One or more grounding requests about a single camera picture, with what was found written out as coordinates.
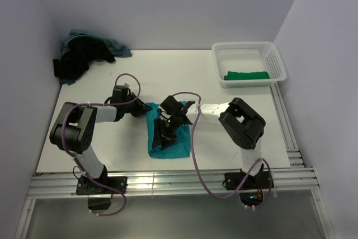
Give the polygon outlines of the white plastic basket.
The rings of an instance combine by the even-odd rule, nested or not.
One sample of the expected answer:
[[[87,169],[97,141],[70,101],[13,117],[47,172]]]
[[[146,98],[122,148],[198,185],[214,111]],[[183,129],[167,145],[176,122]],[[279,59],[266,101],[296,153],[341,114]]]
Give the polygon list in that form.
[[[222,88],[268,87],[286,80],[276,46],[268,41],[216,43],[211,47],[215,73]],[[225,79],[229,73],[263,73],[267,78]]]

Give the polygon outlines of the rolled green t-shirt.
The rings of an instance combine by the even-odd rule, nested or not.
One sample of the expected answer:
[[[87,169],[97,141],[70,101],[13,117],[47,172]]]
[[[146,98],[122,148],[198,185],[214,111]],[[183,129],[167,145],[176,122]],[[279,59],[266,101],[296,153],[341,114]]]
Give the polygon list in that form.
[[[224,76],[225,81],[235,80],[258,80],[258,79],[270,79],[270,76],[265,71],[260,72],[233,72],[228,71]]]

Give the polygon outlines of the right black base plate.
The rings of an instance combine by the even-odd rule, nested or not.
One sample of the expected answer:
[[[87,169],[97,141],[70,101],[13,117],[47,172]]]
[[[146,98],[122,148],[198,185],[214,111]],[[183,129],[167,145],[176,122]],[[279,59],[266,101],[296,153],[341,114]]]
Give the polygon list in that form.
[[[222,186],[226,190],[235,190],[241,181],[246,176],[243,171],[227,172],[224,174],[224,181]],[[254,189],[269,189],[274,187],[273,180],[270,178],[270,173],[265,171],[263,165],[256,176],[249,175],[243,183],[241,190],[254,190]]]

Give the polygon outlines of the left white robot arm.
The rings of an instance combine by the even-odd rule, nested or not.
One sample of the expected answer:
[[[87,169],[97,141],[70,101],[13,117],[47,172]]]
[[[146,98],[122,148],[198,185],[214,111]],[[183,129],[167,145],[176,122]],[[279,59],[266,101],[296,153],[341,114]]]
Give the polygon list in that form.
[[[85,194],[107,194],[123,183],[108,177],[106,166],[92,148],[96,123],[116,122],[125,114],[144,116],[152,108],[142,102],[128,85],[115,86],[103,105],[65,102],[50,131],[50,143],[74,158],[82,173],[78,187]]]

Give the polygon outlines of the teal t-shirt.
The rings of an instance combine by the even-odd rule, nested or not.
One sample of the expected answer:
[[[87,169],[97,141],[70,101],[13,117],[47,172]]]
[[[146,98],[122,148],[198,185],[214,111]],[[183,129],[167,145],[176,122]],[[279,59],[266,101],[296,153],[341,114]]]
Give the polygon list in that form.
[[[156,159],[177,159],[177,158],[186,158],[190,156],[191,153],[191,134],[190,128],[188,125],[180,126],[175,134],[177,135],[177,140],[168,145],[163,146],[161,141],[158,139],[158,136],[155,134],[155,124],[156,119],[160,119],[160,114],[158,112],[159,105],[153,102],[147,102],[146,105],[151,107],[151,111],[147,112],[145,117],[147,121],[147,132],[148,132],[148,154],[151,158]]]

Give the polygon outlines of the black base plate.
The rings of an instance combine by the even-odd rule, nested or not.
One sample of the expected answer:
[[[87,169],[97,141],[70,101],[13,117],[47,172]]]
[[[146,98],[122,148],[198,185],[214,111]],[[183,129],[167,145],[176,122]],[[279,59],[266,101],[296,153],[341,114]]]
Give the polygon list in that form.
[[[235,190],[241,181],[246,176],[243,171],[227,172],[224,174],[224,181],[222,186],[226,190]],[[263,165],[256,176],[249,175],[243,183],[241,190],[254,190],[254,189],[269,189],[274,187],[273,180],[270,178],[270,173],[265,171]]]
[[[76,194],[77,195],[103,195],[114,194],[117,191],[125,194],[127,187],[128,177],[116,176],[108,177],[104,180],[100,180],[99,183],[94,183],[94,180],[90,180],[87,177],[81,176],[77,183]]]

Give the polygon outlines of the black t-shirt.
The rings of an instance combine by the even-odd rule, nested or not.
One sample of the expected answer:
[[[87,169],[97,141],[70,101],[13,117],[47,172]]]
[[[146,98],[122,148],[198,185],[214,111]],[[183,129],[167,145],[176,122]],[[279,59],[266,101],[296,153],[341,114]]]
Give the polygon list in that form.
[[[114,63],[115,57],[103,41],[77,37],[68,43],[68,51],[60,59],[53,59],[54,75],[60,85],[71,85],[89,70],[93,61]]]

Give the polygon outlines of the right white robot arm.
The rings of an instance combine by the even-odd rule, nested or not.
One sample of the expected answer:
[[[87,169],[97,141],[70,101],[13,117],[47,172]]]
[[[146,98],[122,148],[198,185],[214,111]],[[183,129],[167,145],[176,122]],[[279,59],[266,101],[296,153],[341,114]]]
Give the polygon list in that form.
[[[242,168],[225,176],[227,190],[271,188],[271,170],[261,156],[266,125],[259,113],[235,97],[221,104],[178,101],[169,95],[161,104],[150,103],[146,114],[148,154],[151,158],[195,158],[194,133],[198,123],[219,124],[241,151]]]

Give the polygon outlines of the aluminium rail frame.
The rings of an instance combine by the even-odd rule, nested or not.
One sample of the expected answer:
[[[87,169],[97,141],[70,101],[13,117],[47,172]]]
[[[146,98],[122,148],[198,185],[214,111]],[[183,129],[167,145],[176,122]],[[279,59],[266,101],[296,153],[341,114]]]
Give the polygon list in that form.
[[[275,191],[319,189],[314,169],[306,167],[293,135],[281,93],[277,85],[270,87],[287,156],[289,168],[272,168]],[[114,176],[126,176],[126,196],[204,194],[194,170],[154,172],[112,172]],[[77,180],[71,172],[44,174],[31,179],[28,199],[76,198]]]

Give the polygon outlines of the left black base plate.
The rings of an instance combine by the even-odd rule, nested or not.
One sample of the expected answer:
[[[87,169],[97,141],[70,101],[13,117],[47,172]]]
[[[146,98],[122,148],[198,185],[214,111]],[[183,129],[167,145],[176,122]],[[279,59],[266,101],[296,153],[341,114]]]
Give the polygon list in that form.
[[[77,183],[76,194],[77,195],[103,195],[114,194],[117,191],[125,194],[127,187],[128,177],[116,176],[108,177],[104,180],[100,180],[99,183],[94,183],[94,180],[90,180],[87,177],[81,176]]]

